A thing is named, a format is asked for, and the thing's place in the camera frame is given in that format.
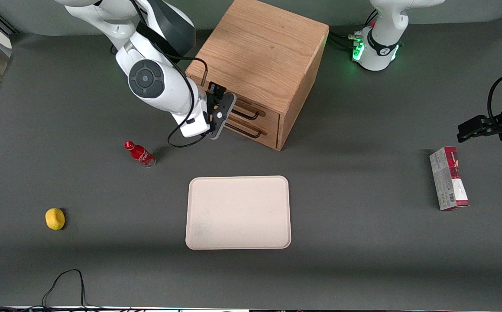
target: yellow lemon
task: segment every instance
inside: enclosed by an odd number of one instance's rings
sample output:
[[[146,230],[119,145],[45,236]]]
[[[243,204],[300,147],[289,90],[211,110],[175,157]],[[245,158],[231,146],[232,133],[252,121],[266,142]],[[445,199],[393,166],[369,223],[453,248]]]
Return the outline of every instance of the yellow lemon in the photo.
[[[55,231],[62,229],[66,221],[64,213],[59,208],[51,208],[45,213],[47,226]]]

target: cardboard box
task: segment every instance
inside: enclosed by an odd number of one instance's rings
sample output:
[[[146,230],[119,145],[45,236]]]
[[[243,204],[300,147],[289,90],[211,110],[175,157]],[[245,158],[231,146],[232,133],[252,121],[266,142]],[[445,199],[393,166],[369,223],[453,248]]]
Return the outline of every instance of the cardboard box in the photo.
[[[444,147],[430,155],[431,171],[434,174],[439,210],[453,211],[467,207],[468,197],[459,175],[459,160],[456,147]]]

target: wooden box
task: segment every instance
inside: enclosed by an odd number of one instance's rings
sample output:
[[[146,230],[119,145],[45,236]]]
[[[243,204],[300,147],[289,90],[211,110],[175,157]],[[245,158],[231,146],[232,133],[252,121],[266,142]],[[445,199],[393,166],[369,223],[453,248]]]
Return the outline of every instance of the wooden box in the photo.
[[[310,92],[328,25],[257,0],[235,0],[197,57],[237,95],[227,128],[281,150]],[[201,83],[204,66],[186,73]]]

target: beige tray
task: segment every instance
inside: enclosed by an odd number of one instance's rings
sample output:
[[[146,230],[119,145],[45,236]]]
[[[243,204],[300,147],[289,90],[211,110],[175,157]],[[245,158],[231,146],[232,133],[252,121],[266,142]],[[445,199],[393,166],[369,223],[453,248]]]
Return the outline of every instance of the beige tray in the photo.
[[[275,176],[195,178],[185,244],[191,249],[282,249],[291,243],[289,185]]]

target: coca-cola bottle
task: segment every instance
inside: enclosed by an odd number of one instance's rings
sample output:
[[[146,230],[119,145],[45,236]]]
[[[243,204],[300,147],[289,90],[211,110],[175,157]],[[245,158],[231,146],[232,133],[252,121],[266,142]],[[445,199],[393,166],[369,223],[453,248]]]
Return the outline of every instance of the coca-cola bottle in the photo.
[[[134,160],[137,160],[142,165],[150,168],[156,164],[156,159],[143,146],[133,144],[132,141],[126,141],[124,147],[130,151]]]

